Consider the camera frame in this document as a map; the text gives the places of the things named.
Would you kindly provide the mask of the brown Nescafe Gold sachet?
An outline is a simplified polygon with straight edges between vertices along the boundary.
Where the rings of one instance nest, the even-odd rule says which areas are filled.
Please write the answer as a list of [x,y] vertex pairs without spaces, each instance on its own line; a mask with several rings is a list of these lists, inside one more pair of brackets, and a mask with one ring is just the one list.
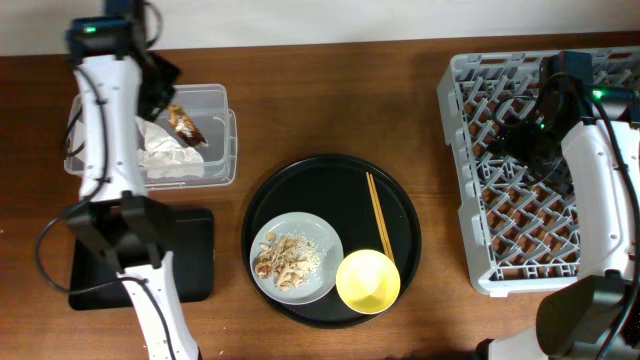
[[167,110],[169,112],[168,122],[181,140],[189,147],[208,146],[207,140],[181,106],[171,104]]

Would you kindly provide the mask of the white tissue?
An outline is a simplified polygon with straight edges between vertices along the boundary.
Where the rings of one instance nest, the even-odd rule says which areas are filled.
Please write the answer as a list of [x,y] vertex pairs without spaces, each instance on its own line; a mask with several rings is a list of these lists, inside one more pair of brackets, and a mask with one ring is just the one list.
[[137,150],[139,165],[150,179],[195,176],[202,177],[202,155],[192,147],[183,147],[161,126],[140,117],[136,124],[142,144]]

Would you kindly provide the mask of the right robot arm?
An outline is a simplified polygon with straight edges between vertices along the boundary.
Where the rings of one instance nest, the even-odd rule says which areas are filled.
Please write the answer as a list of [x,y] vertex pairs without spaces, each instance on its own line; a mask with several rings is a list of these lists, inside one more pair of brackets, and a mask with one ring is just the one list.
[[577,281],[546,296],[533,327],[486,339],[478,359],[636,359],[639,356],[639,94],[598,85],[588,53],[540,65],[524,118],[494,112],[489,152],[510,156],[577,206]]

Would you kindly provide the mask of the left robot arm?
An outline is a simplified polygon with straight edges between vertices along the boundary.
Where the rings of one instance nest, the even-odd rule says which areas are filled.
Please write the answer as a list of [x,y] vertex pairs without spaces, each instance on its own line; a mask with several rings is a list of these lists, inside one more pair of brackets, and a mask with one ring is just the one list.
[[137,118],[169,104],[178,69],[150,50],[142,1],[107,1],[66,32],[85,126],[80,202],[65,221],[114,271],[152,359],[198,359],[174,280],[175,218],[149,198],[137,157]]

